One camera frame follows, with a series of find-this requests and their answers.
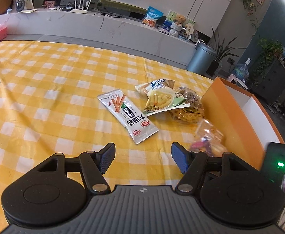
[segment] orange box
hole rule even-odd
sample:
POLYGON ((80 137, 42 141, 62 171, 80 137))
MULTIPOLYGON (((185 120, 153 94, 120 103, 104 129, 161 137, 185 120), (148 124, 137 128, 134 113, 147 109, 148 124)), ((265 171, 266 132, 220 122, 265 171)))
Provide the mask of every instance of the orange box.
POLYGON ((269 142, 284 143, 257 98, 217 77, 202 97, 206 118, 224 134, 228 151, 260 169, 269 142))

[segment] trash can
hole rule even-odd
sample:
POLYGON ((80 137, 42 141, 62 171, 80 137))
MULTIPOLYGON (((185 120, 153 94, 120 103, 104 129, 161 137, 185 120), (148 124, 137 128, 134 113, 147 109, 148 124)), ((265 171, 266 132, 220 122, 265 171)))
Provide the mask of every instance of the trash can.
POLYGON ((217 53, 214 49, 204 43, 200 43, 195 48, 191 61, 188 64, 187 70, 204 76, 211 62, 216 57, 217 53))

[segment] yellow checkered tablecloth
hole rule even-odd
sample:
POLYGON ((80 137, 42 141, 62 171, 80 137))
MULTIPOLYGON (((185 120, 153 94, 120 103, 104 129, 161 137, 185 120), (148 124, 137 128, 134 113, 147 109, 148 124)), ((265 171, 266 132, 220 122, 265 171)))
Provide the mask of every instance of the yellow checkered tablecloth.
MULTIPOLYGON (((193 127, 168 113, 150 117, 160 129, 135 145, 127 130, 97 99, 121 88, 138 108, 145 106, 134 86, 154 79, 176 80, 200 97, 212 81, 194 73, 100 48, 38 41, 0 43, 0 199, 3 190, 55 152, 77 157, 116 145, 104 175, 115 184, 176 185, 181 173, 170 147, 188 147, 193 127)), ((79 173, 69 177, 81 182, 79 173)), ((0 231, 7 226, 0 201, 0 231)))

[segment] blue chip bag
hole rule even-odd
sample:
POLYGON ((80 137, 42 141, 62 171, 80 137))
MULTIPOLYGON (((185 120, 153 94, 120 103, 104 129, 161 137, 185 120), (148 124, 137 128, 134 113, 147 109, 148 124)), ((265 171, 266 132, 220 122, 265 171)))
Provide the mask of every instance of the blue chip bag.
POLYGON ((145 17, 142 20, 142 23, 147 25, 147 26, 154 27, 156 21, 162 16, 163 16, 163 12, 158 11, 157 9, 150 6, 147 14, 145 15, 145 17))

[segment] gray ribbed surface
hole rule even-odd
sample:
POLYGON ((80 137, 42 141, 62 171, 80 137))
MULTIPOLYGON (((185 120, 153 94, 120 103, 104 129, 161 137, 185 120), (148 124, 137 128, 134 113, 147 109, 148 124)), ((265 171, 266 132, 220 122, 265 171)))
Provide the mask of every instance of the gray ribbed surface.
POLYGON ((276 226, 260 230, 225 227, 206 216, 192 197, 172 192, 170 186, 117 186, 95 196, 77 218, 58 227, 30 230, 9 226, 3 234, 281 234, 276 226))

